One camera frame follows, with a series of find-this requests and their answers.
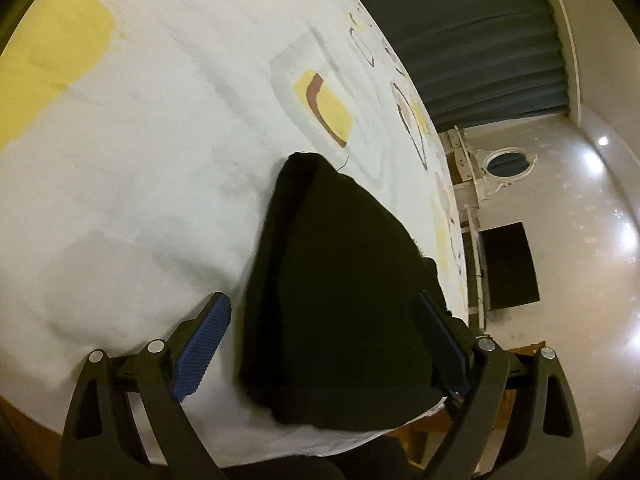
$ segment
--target wall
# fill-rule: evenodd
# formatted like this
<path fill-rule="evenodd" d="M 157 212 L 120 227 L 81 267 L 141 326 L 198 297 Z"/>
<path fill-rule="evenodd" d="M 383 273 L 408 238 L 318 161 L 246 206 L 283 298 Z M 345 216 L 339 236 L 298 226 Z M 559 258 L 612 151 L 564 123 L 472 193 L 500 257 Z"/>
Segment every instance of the wall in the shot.
<path fill-rule="evenodd" d="M 580 126 L 640 221 L 640 43 L 612 0 L 562 0 L 570 23 L 582 113 Z"/>
<path fill-rule="evenodd" d="M 541 301 L 491 313 L 487 332 L 504 348 L 546 340 L 556 349 L 591 460 L 624 440 L 640 413 L 640 250 L 632 214 L 593 146 L 565 117 L 466 132 L 477 149 L 518 146 L 538 155 L 529 176 L 481 203 L 479 219 L 481 228 L 523 222 Z"/>

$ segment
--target black garment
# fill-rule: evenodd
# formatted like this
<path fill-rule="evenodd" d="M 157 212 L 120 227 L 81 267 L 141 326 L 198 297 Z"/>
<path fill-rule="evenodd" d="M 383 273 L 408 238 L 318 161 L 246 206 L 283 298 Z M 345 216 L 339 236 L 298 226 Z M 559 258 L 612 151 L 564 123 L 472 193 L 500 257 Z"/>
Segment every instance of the black garment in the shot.
<path fill-rule="evenodd" d="M 444 297 L 402 224 L 321 155 L 278 176 L 248 284 L 240 378 L 283 424 L 394 428 L 433 407 L 412 297 Z"/>
<path fill-rule="evenodd" d="M 339 455 L 288 456 L 223 470 L 228 480 L 417 480 L 395 438 L 382 436 Z"/>

